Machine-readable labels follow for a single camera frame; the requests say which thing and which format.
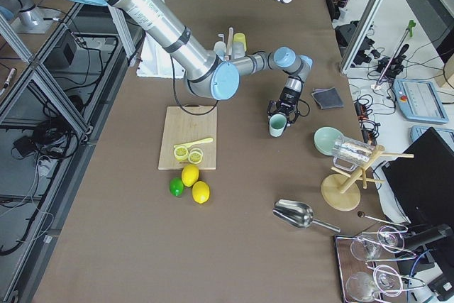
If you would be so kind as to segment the aluminium frame post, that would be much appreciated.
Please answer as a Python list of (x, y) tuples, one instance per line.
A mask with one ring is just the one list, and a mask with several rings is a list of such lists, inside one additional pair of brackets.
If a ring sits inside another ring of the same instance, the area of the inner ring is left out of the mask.
[(348, 44), (346, 52), (344, 53), (342, 60), (339, 64), (339, 71), (342, 75), (347, 75), (351, 64), (359, 51), (359, 48), (366, 36), (366, 33), (372, 24), (372, 21), (381, 6), (383, 0), (369, 0), (362, 16), (359, 20), (357, 28), (353, 33), (353, 37)]

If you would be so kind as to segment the yellow cup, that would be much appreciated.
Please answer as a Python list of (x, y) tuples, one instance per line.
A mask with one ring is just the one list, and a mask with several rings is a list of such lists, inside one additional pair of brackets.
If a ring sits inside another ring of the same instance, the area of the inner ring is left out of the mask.
[(243, 45), (244, 51), (247, 50), (247, 43), (246, 37), (244, 33), (237, 32), (233, 35), (233, 42), (234, 43), (241, 43)]

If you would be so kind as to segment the wine glass rack tray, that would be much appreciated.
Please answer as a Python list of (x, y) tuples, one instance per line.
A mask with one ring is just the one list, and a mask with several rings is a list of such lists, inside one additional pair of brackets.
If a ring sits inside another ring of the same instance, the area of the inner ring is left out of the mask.
[(376, 261), (365, 261), (356, 259), (350, 250), (350, 245), (355, 240), (353, 236), (334, 236), (334, 255), (338, 266), (338, 276), (340, 278), (340, 291), (343, 302), (356, 302), (347, 292), (346, 284), (351, 275), (357, 272), (366, 272), (371, 275), (372, 270), (368, 268), (375, 267)]

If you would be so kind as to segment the yellow lemon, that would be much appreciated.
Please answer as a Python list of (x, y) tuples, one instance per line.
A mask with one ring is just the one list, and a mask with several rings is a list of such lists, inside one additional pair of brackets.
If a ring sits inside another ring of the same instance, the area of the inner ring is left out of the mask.
[(181, 179), (185, 187), (192, 187), (199, 180), (199, 168), (193, 164), (184, 166)]
[(192, 198), (198, 204), (207, 202), (210, 198), (210, 186), (204, 181), (197, 181), (192, 186)]

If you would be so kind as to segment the wooden mug tree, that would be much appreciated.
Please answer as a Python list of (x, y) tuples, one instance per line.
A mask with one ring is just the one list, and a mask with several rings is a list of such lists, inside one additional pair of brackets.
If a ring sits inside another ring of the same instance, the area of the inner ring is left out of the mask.
[(366, 170), (380, 157), (414, 158), (414, 154), (386, 153), (383, 145), (377, 145), (372, 149), (365, 164), (358, 165), (351, 173), (333, 166), (331, 169), (336, 173), (329, 175), (321, 183), (321, 193), (326, 203), (339, 211), (354, 210), (361, 197), (357, 181), (362, 182), (363, 189), (367, 188), (368, 182), (384, 183), (384, 180), (369, 178), (366, 175)]

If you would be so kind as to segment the light blue cup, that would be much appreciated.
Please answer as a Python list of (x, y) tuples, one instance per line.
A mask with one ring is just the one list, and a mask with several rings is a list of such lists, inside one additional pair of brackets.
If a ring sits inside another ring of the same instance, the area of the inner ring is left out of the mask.
[(227, 61), (228, 60), (228, 55), (225, 50), (217, 50), (216, 54), (221, 58), (222, 61)]

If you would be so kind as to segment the cream white cup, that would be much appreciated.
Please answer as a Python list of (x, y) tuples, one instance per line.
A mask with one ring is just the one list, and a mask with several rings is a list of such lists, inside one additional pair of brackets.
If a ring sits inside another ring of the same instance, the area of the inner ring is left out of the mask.
[(226, 44), (222, 40), (216, 41), (214, 44), (214, 52), (217, 55), (225, 55), (226, 54)]

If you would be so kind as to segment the bamboo cutting board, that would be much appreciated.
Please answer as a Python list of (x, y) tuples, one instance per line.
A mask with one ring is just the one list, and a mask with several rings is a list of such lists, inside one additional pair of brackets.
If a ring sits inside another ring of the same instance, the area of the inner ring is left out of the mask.
[(210, 109), (208, 106), (190, 106), (185, 109), (194, 115), (184, 112), (178, 106), (167, 107), (158, 169), (180, 170), (185, 166), (184, 162), (174, 157), (174, 145), (213, 138), (212, 142), (195, 145), (195, 148), (203, 151), (203, 158), (197, 167), (200, 170), (215, 170), (217, 108), (208, 114), (205, 114)]

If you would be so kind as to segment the yellow plastic knife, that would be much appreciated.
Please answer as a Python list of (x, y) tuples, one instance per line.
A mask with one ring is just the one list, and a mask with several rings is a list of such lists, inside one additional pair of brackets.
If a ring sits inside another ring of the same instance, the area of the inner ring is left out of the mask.
[(202, 138), (202, 139), (199, 139), (197, 141), (191, 141), (191, 142), (187, 142), (187, 143), (180, 143), (180, 144), (173, 145), (173, 148), (177, 148), (177, 147), (190, 148), (193, 145), (201, 145), (201, 144), (205, 144), (205, 143), (212, 143), (213, 141), (214, 141), (214, 139), (212, 137)]

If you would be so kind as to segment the green cup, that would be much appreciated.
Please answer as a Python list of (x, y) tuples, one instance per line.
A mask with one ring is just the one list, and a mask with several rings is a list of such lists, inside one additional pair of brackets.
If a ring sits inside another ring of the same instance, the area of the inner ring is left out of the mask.
[(287, 127), (287, 118), (282, 114), (275, 114), (269, 119), (269, 134), (274, 137), (280, 137)]

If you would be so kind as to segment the black monitor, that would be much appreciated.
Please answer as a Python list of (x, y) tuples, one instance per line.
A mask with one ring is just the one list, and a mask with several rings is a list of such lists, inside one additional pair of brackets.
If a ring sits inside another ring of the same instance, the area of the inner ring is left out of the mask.
[(382, 170), (413, 224), (453, 226), (453, 150), (429, 128), (406, 150), (414, 158), (397, 158)]

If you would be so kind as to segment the lemon slice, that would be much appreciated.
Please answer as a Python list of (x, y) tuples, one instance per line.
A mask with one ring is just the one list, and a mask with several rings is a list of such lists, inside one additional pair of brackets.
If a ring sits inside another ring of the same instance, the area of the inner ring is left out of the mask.
[(188, 147), (185, 145), (177, 145), (174, 147), (173, 154), (178, 162), (184, 162), (189, 155)]
[(202, 162), (203, 157), (204, 157), (204, 152), (201, 148), (192, 148), (189, 151), (187, 160), (189, 163), (191, 163), (193, 165), (198, 165)]

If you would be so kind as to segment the green lime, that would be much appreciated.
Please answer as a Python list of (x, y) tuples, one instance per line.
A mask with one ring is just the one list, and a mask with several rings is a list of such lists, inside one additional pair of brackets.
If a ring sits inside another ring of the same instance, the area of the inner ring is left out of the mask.
[(184, 193), (184, 188), (185, 186), (181, 178), (174, 177), (170, 180), (169, 191), (173, 196), (181, 196)]

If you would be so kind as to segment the metal scoop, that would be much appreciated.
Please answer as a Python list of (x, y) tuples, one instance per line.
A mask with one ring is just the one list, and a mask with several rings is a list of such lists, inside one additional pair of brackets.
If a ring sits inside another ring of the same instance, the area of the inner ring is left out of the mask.
[(341, 229), (333, 224), (318, 220), (314, 217), (313, 209), (303, 202), (288, 199), (279, 199), (274, 203), (273, 214), (288, 224), (297, 228), (307, 228), (310, 225), (317, 225), (327, 228), (336, 233)]

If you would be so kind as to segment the grey cloth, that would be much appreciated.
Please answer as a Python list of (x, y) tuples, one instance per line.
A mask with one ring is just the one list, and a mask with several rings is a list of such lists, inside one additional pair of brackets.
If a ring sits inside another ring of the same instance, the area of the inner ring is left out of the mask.
[(312, 98), (320, 109), (339, 109), (344, 107), (344, 103), (336, 88), (315, 89), (311, 93)]

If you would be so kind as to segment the green bowl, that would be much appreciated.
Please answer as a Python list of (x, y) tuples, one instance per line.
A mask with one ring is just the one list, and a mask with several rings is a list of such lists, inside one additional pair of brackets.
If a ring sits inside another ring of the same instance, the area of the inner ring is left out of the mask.
[(314, 145), (320, 153), (332, 156), (334, 143), (341, 136), (343, 136), (343, 133), (337, 128), (330, 126), (320, 127), (314, 133)]

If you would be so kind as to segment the grey cup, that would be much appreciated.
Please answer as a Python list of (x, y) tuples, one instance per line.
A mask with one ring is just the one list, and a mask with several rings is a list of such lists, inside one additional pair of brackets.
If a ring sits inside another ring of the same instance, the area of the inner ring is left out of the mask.
[(245, 57), (244, 44), (240, 41), (234, 41), (232, 45), (231, 59), (236, 60), (241, 57)]

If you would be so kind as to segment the clear glass mug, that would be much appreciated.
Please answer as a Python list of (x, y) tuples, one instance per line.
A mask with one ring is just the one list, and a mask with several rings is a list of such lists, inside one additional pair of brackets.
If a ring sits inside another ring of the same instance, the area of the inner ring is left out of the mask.
[(370, 161), (375, 147), (364, 142), (339, 136), (332, 148), (333, 164), (342, 170), (353, 171), (357, 166), (364, 166)]

